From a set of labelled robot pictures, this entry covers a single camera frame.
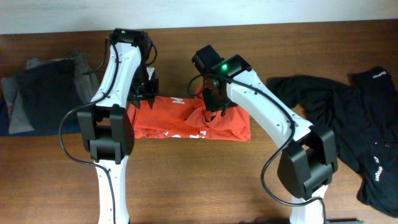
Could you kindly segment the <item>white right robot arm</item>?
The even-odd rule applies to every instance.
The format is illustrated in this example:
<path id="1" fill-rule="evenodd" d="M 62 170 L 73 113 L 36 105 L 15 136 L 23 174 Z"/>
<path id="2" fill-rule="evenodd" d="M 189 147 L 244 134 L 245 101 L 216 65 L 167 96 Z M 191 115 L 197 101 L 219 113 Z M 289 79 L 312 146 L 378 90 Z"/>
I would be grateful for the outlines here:
<path id="1" fill-rule="evenodd" d="M 338 170 L 333 131 L 295 114 L 240 55 L 228 59 L 217 54 L 195 56 L 192 62 L 203 76 L 203 97 L 208 110 L 242 107 L 277 146 L 261 170 L 261 184 L 275 201 L 292 207 L 289 221 L 326 223 L 323 198 Z M 276 158 L 280 159 L 277 176 L 291 194 L 291 202 L 276 197 L 266 185 L 266 170 Z"/>

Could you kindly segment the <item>orange t-shirt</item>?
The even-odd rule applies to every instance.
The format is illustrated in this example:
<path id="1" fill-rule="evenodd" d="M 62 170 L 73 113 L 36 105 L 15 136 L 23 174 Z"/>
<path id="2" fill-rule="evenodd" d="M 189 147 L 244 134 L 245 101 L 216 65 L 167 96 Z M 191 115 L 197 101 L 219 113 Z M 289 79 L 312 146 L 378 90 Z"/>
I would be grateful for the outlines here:
<path id="1" fill-rule="evenodd" d="M 130 105 L 127 115 L 140 138 L 192 138 L 250 141 L 250 115 L 240 106 L 211 112 L 202 96 L 180 98 L 157 96 L 153 107 L 143 101 L 138 109 Z"/>

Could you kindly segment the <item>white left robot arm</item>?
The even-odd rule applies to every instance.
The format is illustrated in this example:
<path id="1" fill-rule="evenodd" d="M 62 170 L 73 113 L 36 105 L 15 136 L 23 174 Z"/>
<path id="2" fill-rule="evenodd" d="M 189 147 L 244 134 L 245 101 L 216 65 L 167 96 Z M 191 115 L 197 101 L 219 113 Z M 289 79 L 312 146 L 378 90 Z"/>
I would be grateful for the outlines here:
<path id="1" fill-rule="evenodd" d="M 148 61 L 155 50 L 143 30 L 115 29 L 106 39 L 109 62 L 90 104 L 78 110 L 83 146 L 90 153 L 99 183 L 99 223 L 129 223 L 126 169 L 134 147 L 129 105 L 152 106 L 159 91 Z"/>

